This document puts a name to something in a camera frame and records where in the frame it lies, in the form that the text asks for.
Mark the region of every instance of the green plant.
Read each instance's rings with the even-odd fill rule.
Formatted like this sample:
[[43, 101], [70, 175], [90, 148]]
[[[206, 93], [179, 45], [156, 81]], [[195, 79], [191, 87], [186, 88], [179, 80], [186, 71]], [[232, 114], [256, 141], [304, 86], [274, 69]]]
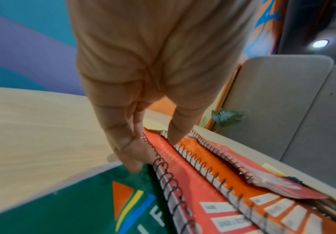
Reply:
[[239, 111], [224, 111], [220, 109], [218, 113], [212, 111], [212, 118], [215, 123], [219, 124], [219, 127], [227, 127], [239, 124], [245, 118], [245, 114]]

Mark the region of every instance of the ceiling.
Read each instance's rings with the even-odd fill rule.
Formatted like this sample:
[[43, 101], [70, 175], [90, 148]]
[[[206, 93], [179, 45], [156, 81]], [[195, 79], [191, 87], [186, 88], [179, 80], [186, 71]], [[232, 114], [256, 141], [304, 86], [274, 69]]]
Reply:
[[[327, 1], [289, 0], [279, 54], [323, 54], [336, 62], [336, 1], [331, 1], [332, 13], [319, 19]], [[328, 45], [311, 47], [312, 42], [321, 39], [329, 40]]]

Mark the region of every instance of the spiral binding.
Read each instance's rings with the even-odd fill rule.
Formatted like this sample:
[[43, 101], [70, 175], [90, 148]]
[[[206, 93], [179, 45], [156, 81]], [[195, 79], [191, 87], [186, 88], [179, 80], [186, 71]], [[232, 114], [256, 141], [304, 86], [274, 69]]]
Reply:
[[[174, 193], [174, 191], [179, 191], [180, 192], [180, 195], [178, 196], [178, 199], [179, 199], [179, 202], [172, 208], [172, 213], [171, 215], [174, 217], [175, 215], [175, 212], [176, 210], [178, 209], [178, 207], [181, 207], [183, 206], [183, 210], [186, 212], [186, 214], [190, 217], [192, 217], [192, 213], [191, 211], [189, 210], [189, 208], [187, 207], [187, 204], [184, 200], [184, 197], [183, 197], [183, 192], [182, 192], [182, 189], [181, 187], [179, 187], [178, 185], [178, 180], [174, 179], [174, 174], [169, 172], [168, 171], [168, 167], [169, 167], [169, 164], [161, 157], [161, 155], [157, 152], [156, 148], [150, 143], [150, 141], [148, 140], [148, 138], [146, 137], [145, 135], [145, 132], [143, 133], [143, 136], [142, 136], [142, 140], [145, 141], [149, 146], [151, 146], [155, 152], [155, 155], [157, 157], [157, 159], [154, 160], [153, 164], [152, 164], [152, 167], [153, 167], [153, 170], [154, 172], [156, 173], [157, 177], [158, 177], [158, 174], [157, 174], [157, 170], [159, 167], [162, 168], [162, 171], [164, 172], [160, 178], [158, 177], [158, 180], [159, 180], [159, 183], [161, 182], [162, 178], [165, 177], [166, 175], [170, 175], [170, 177], [168, 177], [168, 181], [163, 185], [161, 186], [163, 192], [165, 191], [165, 189], [168, 187], [168, 184], [170, 182], [175, 182], [176, 184], [172, 186], [172, 190], [168, 193], [168, 196], [166, 198], [166, 201], [167, 203], [169, 202], [172, 194]], [[189, 219], [181, 228], [179, 234], [183, 234], [185, 229], [187, 227], [195, 227], [195, 220], [194, 219]]]
[[[218, 155], [218, 149], [216, 149], [215, 147], [211, 146], [207, 141], [205, 141], [204, 139], [201, 138], [201, 136], [195, 132], [194, 130], [191, 130], [191, 134], [194, 135], [194, 137], [198, 140], [198, 142], [204, 146], [206, 149], [208, 149], [209, 151], [211, 151], [213, 154]], [[224, 159], [225, 161], [229, 162], [231, 165], [233, 165], [236, 169], [238, 169], [240, 171], [240, 175], [244, 174], [245, 178], [247, 180], [251, 179], [253, 176], [250, 172], [247, 172], [244, 170], [244, 167], [239, 166], [239, 163], [234, 160], [233, 158], [228, 157], [227, 155], [224, 155], [224, 153], [221, 153], [220, 155], [218, 155], [219, 157], [221, 157], [222, 159]]]
[[[166, 131], [162, 131], [161, 133], [160, 133], [160, 135], [162, 136], [162, 137], [164, 137], [165, 139], [167, 139], [167, 132]], [[225, 184], [225, 182], [227, 181], [226, 180], [226, 178], [224, 178], [221, 182], [220, 182], [220, 185], [217, 187], [215, 184], [214, 184], [214, 181], [215, 181], [215, 179], [217, 178], [217, 177], [219, 177], [219, 173], [217, 172], [217, 173], [215, 173], [214, 175], [213, 175], [213, 178], [212, 179], [209, 179], [208, 178], [208, 174], [210, 174], [211, 175], [211, 172], [212, 172], [212, 170], [213, 170], [213, 168], [212, 167], [209, 167], [208, 169], [206, 169], [206, 165], [207, 165], [207, 163], [206, 162], [203, 162], [203, 163], [201, 163], [201, 158], [197, 158], [197, 155], [196, 154], [193, 154], [193, 152], [191, 151], [191, 150], [189, 150], [187, 147], [185, 147], [185, 145], [182, 143], [182, 142], [179, 142], [178, 144], [176, 144], [175, 146], [174, 146], [174, 148], [175, 148], [175, 150], [176, 151], [178, 151], [179, 153], [180, 153], [180, 150], [182, 151], [182, 154], [181, 154], [181, 156], [187, 161], [187, 162], [189, 162], [196, 170], [198, 170], [199, 172], [200, 172], [200, 174], [202, 175], [202, 176], [204, 176], [217, 190], [219, 190], [219, 192], [221, 192], [222, 193], [222, 191], [221, 191], [221, 187]], [[196, 164], [197, 163], [199, 163], [200, 164], [200, 168], [198, 169], [197, 167], [196, 167]], [[202, 173], [201, 173], [201, 170], [202, 169], [206, 169], [206, 173], [203, 175]], [[244, 194], [240, 194], [239, 196], [238, 196], [238, 198], [237, 198], [237, 200], [236, 200], [236, 202], [231, 202], [230, 201], [230, 194], [231, 194], [231, 192], [234, 190], [234, 187], [233, 186], [230, 186], [230, 188], [227, 190], [227, 192], [226, 192], [226, 198], [227, 198], [227, 200], [228, 200], [228, 202], [235, 208], [235, 209], [237, 209], [238, 211], [240, 211], [240, 202], [241, 202], [241, 200], [243, 199], [243, 197], [244, 197]], [[248, 211], [248, 213], [246, 213], [246, 212], [241, 212], [242, 214], [243, 214], [243, 216], [244, 216], [244, 218], [246, 219], [246, 220], [248, 220], [248, 221], [250, 221], [250, 222], [252, 222], [253, 224], [255, 224], [256, 226], [258, 226], [259, 228], [260, 228], [260, 230], [264, 233], [264, 234], [270, 234], [270, 232], [267, 232], [266, 231], [266, 229], [268, 228], [268, 229], [271, 229], [271, 227], [270, 226], [267, 226], [268, 225], [268, 216], [269, 216], [269, 213], [268, 212], [266, 212], [265, 211], [265, 214], [263, 215], [263, 219], [262, 220], [259, 220], [258, 221], [258, 224], [257, 223], [255, 223], [253, 220], [252, 220], [252, 217], [253, 217], [253, 210], [254, 210], [254, 206], [255, 206], [255, 203], [252, 201], [252, 203], [251, 203], [251, 205], [249, 206], [249, 211]], [[285, 233], [290, 233], [290, 232], [288, 232], [287, 230], [286, 230], [286, 228], [285, 228], [285, 226], [282, 226], [280, 229], [279, 229], [281, 232], [272, 232], [272, 233], [277, 233], [277, 234], [285, 234]]]

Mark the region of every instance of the gray partition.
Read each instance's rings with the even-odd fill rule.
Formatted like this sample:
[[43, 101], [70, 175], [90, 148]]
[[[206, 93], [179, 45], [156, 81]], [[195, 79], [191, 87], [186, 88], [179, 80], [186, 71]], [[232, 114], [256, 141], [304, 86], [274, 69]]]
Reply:
[[336, 65], [281, 161], [336, 188]]
[[247, 118], [217, 133], [280, 160], [332, 66], [320, 55], [247, 60], [223, 106]]

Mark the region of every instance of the light wood tabletop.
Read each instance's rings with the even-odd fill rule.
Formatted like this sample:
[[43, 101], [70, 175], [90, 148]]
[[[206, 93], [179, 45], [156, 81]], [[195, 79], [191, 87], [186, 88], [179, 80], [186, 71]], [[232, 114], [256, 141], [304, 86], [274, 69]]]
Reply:
[[[167, 129], [170, 117], [146, 111], [144, 125]], [[336, 199], [336, 189], [206, 129], [203, 137], [295, 176]], [[116, 161], [86, 97], [0, 88], [0, 210]]]

